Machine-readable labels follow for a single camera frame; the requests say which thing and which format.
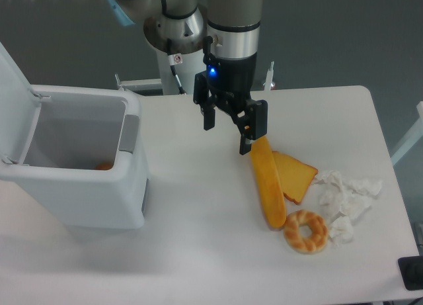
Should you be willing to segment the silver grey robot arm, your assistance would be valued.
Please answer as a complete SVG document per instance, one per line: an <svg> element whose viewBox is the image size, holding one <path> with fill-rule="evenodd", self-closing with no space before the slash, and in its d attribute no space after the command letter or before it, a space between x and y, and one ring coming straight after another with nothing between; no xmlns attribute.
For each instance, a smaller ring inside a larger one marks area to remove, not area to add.
<svg viewBox="0 0 423 305"><path fill-rule="evenodd" d="M267 132L268 105L250 95L263 0L108 0L124 26L140 24L156 51L166 94L191 94L215 125L221 110L238 128L240 153Z"/></svg>

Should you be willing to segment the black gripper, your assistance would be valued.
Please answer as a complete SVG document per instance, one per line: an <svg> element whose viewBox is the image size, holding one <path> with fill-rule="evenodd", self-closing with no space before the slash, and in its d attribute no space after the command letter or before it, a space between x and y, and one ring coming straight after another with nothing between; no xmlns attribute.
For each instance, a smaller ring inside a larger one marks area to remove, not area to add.
<svg viewBox="0 0 423 305"><path fill-rule="evenodd" d="M251 151L253 141L267 134L268 128L268 103L250 97L256 54L226 60L209 53L204 55L204 63L206 70L195 75L193 94L193 101L204 117L204 130L215 126L215 108L222 110L234 123L238 122L239 153L245 155Z"/></svg>

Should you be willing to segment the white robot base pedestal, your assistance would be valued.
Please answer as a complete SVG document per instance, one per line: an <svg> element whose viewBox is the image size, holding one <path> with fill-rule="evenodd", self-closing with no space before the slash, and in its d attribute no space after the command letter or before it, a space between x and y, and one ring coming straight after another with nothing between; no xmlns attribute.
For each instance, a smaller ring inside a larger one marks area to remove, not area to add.
<svg viewBox="0 0 423 305"><path fill-rule="evenodd" d="M159 75L164 95L179 95L180 88L188 95L194 92L194 78L206 70L201 50L191 54L171 54L156 51Z"/></svg>

